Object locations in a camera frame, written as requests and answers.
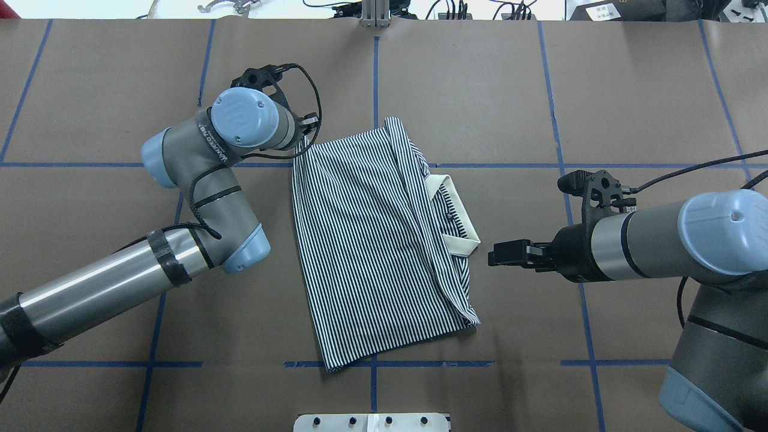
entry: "white bracket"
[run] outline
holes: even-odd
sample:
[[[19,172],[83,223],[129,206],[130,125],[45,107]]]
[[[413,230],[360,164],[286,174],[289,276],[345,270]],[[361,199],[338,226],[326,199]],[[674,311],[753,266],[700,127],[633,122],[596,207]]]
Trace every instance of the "white bracket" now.
[[[304,414],[293,432],[451,432],[448,414]]]
[[[360,24],[363,27],[389,27],[389,0],[362,0]]]

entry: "striped fabric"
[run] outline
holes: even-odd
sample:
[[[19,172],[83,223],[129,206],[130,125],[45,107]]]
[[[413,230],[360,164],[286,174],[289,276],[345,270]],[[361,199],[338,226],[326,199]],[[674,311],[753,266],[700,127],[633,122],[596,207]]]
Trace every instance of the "striped fabric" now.
[[[301,264],[329,371],[480,324],[468,259],[442,237],[467,229],[445,185],[427,195],[429,166],[398,118],[293,163]]]

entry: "striped shirt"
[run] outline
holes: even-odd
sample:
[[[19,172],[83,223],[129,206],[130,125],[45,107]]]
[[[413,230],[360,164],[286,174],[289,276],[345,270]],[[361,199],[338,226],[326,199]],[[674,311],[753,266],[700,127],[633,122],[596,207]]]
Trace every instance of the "striped shirt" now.
[[[294,160],[298,247],[329,371],[480,324],[468,259],[444,240],[476,238],[474,228],[445,184],[429,197],[428,177],[398,118]]]

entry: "red object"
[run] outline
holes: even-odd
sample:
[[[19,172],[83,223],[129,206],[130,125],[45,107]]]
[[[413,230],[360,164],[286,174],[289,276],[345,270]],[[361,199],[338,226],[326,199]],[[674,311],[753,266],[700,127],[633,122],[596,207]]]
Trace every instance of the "red object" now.
[[[21,18],[18,14],[11,9],[3,0],[0,0],[0,18]]]

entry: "robotic arm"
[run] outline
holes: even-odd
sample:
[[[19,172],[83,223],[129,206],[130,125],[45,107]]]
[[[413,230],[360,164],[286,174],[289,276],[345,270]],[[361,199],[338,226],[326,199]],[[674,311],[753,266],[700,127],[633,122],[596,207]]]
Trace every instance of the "robotic arm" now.
[[[102,260],[0,303],[2,380],[10,368],[211,268],[237,273],[270,253],[230,167],[254,150],[285,151],[311,132],[312,142],[316,138],[320,114],[298,118],[277,86],[292,68],[310,80],[320,111],[317,89],[303,68],[269,65],[248,69],[213,106],[144,144],[145,168],[160,185],[181,189],[199,223],[152,231]],[[262,90],[270,86],[276,92],[267,96]]]
[[[768,198],[710,192],[634,211],[636,200],[624,197],[632,189],[606,171],[572,172],[558,188],[582,198],[581,223],[549,243],[495,244],[488,264],[557,271],[578,283],[700,282],[661,406],[699,432],[768,431]]]

